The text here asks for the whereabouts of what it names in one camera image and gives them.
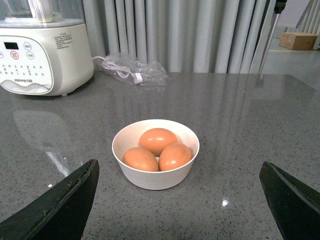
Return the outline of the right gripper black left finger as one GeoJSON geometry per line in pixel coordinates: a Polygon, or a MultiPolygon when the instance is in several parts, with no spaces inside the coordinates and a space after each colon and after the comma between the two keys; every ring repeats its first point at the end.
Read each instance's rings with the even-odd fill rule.
{"type": "Polygon", "coordinates": [[[90,215],[100,167],[91,159],[0,224],[2,240],[80,240],[90,215]]]}

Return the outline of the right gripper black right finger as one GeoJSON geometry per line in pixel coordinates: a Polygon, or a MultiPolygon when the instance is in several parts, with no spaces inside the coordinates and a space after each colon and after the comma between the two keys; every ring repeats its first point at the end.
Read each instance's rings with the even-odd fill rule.
{"type": "Polygon", "coordinates": [[[320,193],[271,162],[259,179],[268,207],[284,240],[320,238],[320,193]]]}

